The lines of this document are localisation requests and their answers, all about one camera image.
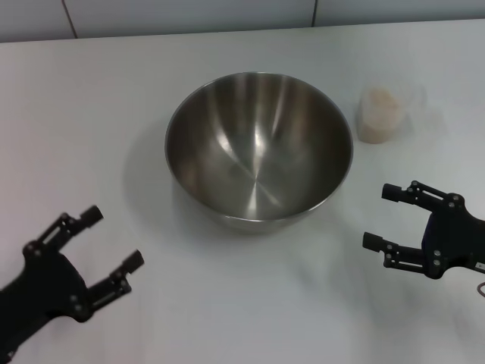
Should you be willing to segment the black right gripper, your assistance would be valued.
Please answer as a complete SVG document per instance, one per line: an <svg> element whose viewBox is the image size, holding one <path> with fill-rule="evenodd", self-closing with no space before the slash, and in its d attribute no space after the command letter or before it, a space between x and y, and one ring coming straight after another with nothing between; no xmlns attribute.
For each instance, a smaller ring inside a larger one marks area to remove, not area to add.
<svg viewBox="0 0 485 364"><path fill-rule="evenodd" d="M484 273L484 221L465 207L465 199L413 180L406 188L384 184L383 199L418 206L431 212L421 249L402 246L364 232L362 246L383 253L383 266L440 279L456 267Z"/></svg>

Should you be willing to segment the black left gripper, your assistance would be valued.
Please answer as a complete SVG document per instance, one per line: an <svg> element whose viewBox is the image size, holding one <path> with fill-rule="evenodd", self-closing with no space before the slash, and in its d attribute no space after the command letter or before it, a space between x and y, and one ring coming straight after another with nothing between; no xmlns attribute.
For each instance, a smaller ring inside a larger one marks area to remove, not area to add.
<svg viewBox="0 0 485 364"><path fill-rule="evenodd" d="M139 250L105 279L87 287L79 272L61 253L76 235L103 219L97 206L75 218L63 212L36 240L23 248L22 272L1 289L1 351L13 353L51 320L66 316L87 322L94 312L131 292L127 281L144 265Z"/></svg>

